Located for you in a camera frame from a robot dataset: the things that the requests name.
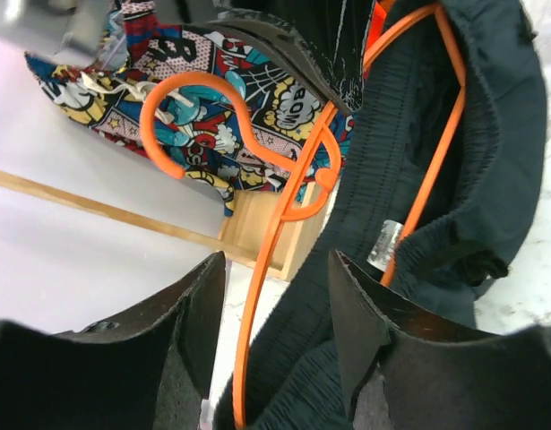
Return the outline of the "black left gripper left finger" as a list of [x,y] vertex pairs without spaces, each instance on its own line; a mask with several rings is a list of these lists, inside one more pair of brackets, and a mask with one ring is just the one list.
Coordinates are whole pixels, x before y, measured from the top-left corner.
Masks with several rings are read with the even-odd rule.
[[225,256],[215,253],[83,331],[0,321],[0,429],[197,428],[225,282]]

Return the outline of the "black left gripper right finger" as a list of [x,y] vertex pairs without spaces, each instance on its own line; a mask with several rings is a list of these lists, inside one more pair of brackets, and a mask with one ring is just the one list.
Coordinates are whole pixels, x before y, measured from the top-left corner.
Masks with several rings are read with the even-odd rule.
[[433,314],[329,256],[346,415],[357,429],[551,429],[551,326],[507,335]]

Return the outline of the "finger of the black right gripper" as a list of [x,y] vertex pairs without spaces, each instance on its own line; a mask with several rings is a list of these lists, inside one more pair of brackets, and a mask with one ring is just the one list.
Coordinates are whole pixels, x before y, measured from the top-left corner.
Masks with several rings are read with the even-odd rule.
[[374,1],[182,1],[180,21],[219,30],[262,51],[318,99],[360,109]]

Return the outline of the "orange hanger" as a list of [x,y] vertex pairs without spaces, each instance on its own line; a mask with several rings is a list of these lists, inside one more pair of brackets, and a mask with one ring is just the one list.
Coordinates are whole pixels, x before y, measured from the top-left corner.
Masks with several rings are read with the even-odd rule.
[[[405,31],[409,30],[418,22],[428,16],[434,16],[438,29],[441,33],[443,43],[452,63],[456,74],[457,82],[461,86],[457,99],[454,102],[448,121],[443,129],[441,138],[435,149],[432,160],[428,166],[424,179],[418,190],[418,195],[413,202],[409,215],[399,234],[400,239],[406,238],[416,228],[418,221],[426,207],[427,200],[432,193],[435,180],[438,177],[445,156],[456,132],[457,126],[461,120],[461,115],[465,106],[465,85],[466,69],[461,52],[458,48],[456,38],[454,37],[448,17],[443,6],[438,3],[431,3],[419,7],[417,10],[407,14],[388,30],[386,30],[377,40],[370,45],[364,55],[363,66],[370,68],[373,61],[390,44]],[[242,99],[236,88],[221,79],[220,77],[202,72],[188,72],[171,76],[162,82],[159,82],[149,93],[143,103],[140,114],[140,134],[142,144],[148,156],[155,165],[164,173],[180,178],[184,175],[184,169],[160,148],[156,140],[154,117],[160,102],[169,96],[173,90],[177,90],[186,85],[200,85],[221,93],[231,106],[235,109],[237,122],[243,142],[255,156],[261,157],[270,163],[287,170],[290,173],[287,184],[285,185],[280,199],[271,215],[265,237],[260,248],[251,279],[250,287],[247,293],[244,312],[240,325],[235,368],[233,371],[232,383],[232,405],[234,423],[238,429],[246,425],[245,418],[245,388],[247,377],[247,365],[249,354],[249,342],[254,325],[255,312],[262,292],[263,282],[266,277],[267,267],[271,261],[275,246],[279,240],[284,223],[308,219],[319,212],[327,200],[337,182],[340,169],[340,148],[334,135],[329,129],[329,123],[334,118],[337,108],[333,103],[328,103],[323,112],[315,122],[312,132],[306,140],[306,144],[296,160],[285,158],[276,152],[264,148],[255,138],[250,115],[247,105]],[[322,188],[318,200],[305,208],[296,209],[293,201],[297,191],[306,176],[307,168],[314,157],[318,147],[323,146],[330,158],[330,165],[327,168],[317,172],[315,181]]]

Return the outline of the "dark navy shorts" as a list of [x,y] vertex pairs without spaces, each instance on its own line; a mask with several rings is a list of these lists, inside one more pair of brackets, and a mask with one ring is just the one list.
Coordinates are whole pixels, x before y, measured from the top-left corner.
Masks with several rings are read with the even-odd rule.
[[534,219],[547,137],[547,92],[518,1],[445,1],[463,58],[460,85],[433,17],[372,63],[331,216],[255,337],[247,364],[250,429],[345,429],[331,322],[328,256],[369,262],[383,225],[403,223],[458,92],[460,123],[418,224],[400,241],[390,288],[465,326],[507,275]]

